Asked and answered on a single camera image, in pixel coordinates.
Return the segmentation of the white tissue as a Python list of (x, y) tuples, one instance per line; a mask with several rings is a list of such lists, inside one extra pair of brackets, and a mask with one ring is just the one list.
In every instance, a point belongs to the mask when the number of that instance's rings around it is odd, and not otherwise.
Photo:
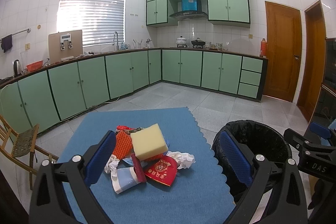
[(119, 162), (120, 160), (115, 155), (111, 155), (104, 167), (104, 172), (110, 174), (112, 177), (117, 177), (117, 167)]
[(191, 155), (189, 153), (168, 151), (166, 156), (171, 157), (177, 162), (177, 170), (189, 169), (190, 166), (195, 163), (194, 155)]

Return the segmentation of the orange foam net sleeve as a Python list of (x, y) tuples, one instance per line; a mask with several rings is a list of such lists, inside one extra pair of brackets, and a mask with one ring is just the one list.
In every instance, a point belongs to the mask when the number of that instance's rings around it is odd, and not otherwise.
[(117, 159), (122, 160), (129, 155), (132, 150), (132, 139), (125, 131), (120, 131), (116, 135), (116, 146), (112, 152)]

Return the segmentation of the yellow sponge block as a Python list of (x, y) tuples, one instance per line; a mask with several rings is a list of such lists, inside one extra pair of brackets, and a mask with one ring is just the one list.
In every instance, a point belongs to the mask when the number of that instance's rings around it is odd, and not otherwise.
[(134, 154), (144, 161), (168, 151), (161, 129), (156, 123), (148, 128), (130, 134)]

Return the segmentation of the red paper bowl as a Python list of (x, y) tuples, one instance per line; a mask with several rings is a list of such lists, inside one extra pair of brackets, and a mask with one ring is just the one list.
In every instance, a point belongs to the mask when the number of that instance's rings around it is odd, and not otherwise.
[(163, 156), (155, 164), (144, 170), (145, 176), (165, 186), (172, 186), (177, 175), (177, 162)]

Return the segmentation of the red plastic bag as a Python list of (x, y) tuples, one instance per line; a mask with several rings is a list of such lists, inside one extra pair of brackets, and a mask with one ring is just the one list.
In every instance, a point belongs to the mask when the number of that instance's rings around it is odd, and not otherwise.
[(117, 130), (117, 131), (122, 131), (122, 130), (133, 130), (133, 128), (131, 128), (131, 127), (127, 127), (127, 126), (121, 126), (121, 125), (119, 125), (119, 126), (116, 127), (116, 130)]

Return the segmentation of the black-lined trash bin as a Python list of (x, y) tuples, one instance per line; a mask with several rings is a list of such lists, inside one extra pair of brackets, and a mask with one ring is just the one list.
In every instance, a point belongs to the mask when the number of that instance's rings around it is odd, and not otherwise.
[[(221, 130), (228, 130), (239, 143), (247, 145), (255, 155), (264, 155), (269, 161), (274, 162), (277, 168), (282, 169), (285, 160), (292, 157), (291, 148), (283, 136), (268, 125), (252, 120), (238, 120), (228, 122)], [(215, 135), (211, 149), (223, 169), (222, 173), (227, 177), (230, 193), (237, 203), (247, 190), (247, 186), (239, 181), (227, 160), (221, 148), (220, 135), (219, 132)]]

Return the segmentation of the green lower kitchen cabinets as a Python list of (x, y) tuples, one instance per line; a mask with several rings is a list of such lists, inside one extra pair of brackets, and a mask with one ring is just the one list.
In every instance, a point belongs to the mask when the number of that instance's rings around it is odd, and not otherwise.
[(40, 131), (113, 99), (165, 81), (259, 101), (268, 60), (238, 53), (164, 49), (120, 51), (49, 65), (1, 84), (1, 116)]

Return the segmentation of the kitchen faucet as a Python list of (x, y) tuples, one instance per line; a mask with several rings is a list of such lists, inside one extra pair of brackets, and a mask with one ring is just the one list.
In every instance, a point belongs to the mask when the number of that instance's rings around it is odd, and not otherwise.
[(113, 34), (113, 43), (112, 44), (116, 47), (116, 51), (120, 50), (118, 32), (117, 31), (115, 31), (114, 34)]

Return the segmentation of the black glass cabinet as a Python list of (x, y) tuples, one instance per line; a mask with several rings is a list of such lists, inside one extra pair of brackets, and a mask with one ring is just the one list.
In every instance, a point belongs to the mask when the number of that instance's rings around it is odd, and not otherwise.
[(335, 38), (326, 39), (326, 61), (319, 98), (314, 109), (312, 122), (335, 130)]

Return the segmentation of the wooden chair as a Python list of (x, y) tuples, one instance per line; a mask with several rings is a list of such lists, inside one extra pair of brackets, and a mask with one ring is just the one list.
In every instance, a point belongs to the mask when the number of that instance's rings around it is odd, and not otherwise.
[[(36, 145), (38, 130), (39, 124), (36, 124), (34, 127), (19, 134), (8, 124), (5, 118), (1, 116), (1, 153), (14, 164), (29, 173), (30, 190), (33, 190), (33, 175), (37, 175), (38, 173), (38, 171), (34, 169), (33, 163), (35, 152), (38, 151), (46, 155), (50, 161), (57, 161), (59, 159), (58, 156)], [(9, 153), (6, 151), (6, 145), (11, 135), (14, 135), (16, 139), (13, 142), (11, 153)]]

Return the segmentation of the red plastic basin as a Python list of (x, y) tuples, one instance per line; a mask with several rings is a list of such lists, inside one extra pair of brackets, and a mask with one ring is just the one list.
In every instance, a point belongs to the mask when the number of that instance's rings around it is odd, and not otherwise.
[(34, 63), (28, 64), (26, 66), (28, 72), (34, 72), (43, 67), (43, 60), (41, 61), (36, 61)]

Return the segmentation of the dark hanging towel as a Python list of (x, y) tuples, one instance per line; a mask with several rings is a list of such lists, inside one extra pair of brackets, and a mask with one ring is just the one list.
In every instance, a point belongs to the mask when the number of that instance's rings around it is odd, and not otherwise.
[(4, 53), (11, 50), (13, 47), (13, 36), (12, 34), (5, 36), (4, 38), (1, 38), (1, 48)]

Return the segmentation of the white cooking pot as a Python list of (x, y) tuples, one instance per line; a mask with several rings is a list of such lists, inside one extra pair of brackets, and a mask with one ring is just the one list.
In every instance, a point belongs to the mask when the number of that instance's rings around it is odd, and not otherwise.
[(180, 36), (176, 39), (176, 45), (178, 48), (187, 48), (187, 39), (183, 36)]

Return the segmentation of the range hood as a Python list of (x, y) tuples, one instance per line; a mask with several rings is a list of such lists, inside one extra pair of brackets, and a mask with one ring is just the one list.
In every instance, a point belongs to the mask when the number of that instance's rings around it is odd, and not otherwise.
[(199, 19), (199, 18), (205, 18), (208, 19), (208, 15), (205, 12), (202, 11), (180, 11), (172, 14), (170, 17), (176, 19), (176, 20), (186, 20), (186, 19)]

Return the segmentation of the blue box above hood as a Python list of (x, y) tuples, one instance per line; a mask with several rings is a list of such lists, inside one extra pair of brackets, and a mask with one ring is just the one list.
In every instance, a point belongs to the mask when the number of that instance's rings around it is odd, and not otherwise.
[(182, 0), (182, 11), (197, 11), (198, 0)]

